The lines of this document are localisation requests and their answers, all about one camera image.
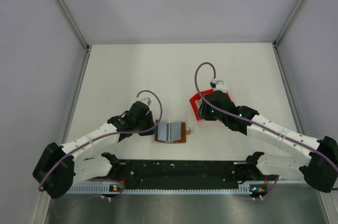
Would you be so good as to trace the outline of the red plastic bin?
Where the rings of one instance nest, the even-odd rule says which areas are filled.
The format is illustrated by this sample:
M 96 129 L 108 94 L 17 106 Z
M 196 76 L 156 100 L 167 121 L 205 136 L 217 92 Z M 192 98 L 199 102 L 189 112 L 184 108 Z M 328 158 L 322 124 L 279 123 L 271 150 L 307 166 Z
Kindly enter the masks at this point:
M 232 101 L 227 90 L 223 89 L 208 89 L 201 91 L 203 97 L 205 97 L 211 104 L 222 108 L 226 111 L 234 111 L 236 106 Z M 190 98 L 190 104 L 193 109 L 194 115 L 199 120 L 216 121 L 218 118 L 222 119 L 223 113 L 214 110 L 209 105 L 205 104 L 202 97 L 196 93 Z

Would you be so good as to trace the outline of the brown leather card holder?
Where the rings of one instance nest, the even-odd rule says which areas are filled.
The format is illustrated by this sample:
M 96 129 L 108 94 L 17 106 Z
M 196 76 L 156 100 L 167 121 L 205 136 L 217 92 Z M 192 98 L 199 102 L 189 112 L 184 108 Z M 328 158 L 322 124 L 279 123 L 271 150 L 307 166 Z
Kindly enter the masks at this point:
M 186 143 L 186 137 L 192 132 L 185 122 L 159 122 L 154 141 L 165 144 Z

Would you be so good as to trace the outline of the steel sheet panel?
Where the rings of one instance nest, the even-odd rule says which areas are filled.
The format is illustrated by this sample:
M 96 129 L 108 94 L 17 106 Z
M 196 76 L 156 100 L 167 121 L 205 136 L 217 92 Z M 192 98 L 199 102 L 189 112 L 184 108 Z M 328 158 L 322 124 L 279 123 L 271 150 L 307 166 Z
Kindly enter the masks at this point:
M 245 195 L 122 195 L 108 201 L 65 195 L 46 223 L 328 223 L 319 194 L 278 183 L 264 200 Z

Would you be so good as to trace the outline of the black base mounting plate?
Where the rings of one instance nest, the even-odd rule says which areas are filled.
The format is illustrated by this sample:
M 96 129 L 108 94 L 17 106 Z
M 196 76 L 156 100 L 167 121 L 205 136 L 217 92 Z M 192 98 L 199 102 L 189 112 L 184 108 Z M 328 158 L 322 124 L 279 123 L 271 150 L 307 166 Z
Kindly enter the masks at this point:
M 120 181 L 127 190 L 206 190 L 237 189 L 245 182 L 276 178 L 245 161 L 120 160 L 107 176 L 93 180 Z

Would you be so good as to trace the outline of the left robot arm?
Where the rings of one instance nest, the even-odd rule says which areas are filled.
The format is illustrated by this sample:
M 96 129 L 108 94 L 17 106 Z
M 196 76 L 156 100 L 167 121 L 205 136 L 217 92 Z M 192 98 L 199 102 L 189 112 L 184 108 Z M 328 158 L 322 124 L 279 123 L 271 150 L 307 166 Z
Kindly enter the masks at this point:
M 154 134 L 153 114 L 145 99 L 85 136 L 61 145 L 49 144 L 33 170 L 38 191 L 57 199 L 75 184 L 103 177 L 116 179 L 120 168 L 108 149 L 134 134 Z

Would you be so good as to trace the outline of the aluminium frame rail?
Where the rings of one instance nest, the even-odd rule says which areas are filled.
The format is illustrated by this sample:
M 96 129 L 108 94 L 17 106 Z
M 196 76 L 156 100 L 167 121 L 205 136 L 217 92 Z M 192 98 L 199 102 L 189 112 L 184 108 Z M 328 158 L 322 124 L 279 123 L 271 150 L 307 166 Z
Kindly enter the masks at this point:
M 74 33 L 75 37 L 77 38 L 77 40 L 79 41 L 79 43 L 81 44 L 83 49 L 85 51 L 88 51 L 90 49 L 90 45 L 86 41 L 82 32 L 80 31 L 80 28 L 79 28 L 78 24 L 76 23 L 76 21 L 75 21 L 73 15 L 71 13 L 69 7 L 67 6 L 66 2 L 64 0 L 55 0 L 55 2 L 57 3 L 61 13 L 63 14 L 64 18 L 67 21 L 70 29 Z

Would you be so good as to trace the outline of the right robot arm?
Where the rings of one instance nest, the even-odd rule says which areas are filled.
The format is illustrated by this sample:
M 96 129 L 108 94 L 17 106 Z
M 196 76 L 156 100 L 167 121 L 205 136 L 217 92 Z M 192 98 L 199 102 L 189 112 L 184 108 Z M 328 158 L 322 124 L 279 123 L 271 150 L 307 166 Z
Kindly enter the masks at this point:
M 214 90 L 202 99 L 197 110 L 200 119 L 219 121 L 234 132 L 257 138 L 288 154 L 287 157 L 255 153 L 247 174 L 257 180 L 263 175 L 303 179 L 313 189 L 330 193 L 337 181 L 337 142 L 306 136 L 282 127 L 247 106 L 236 106 L 229 95 Z

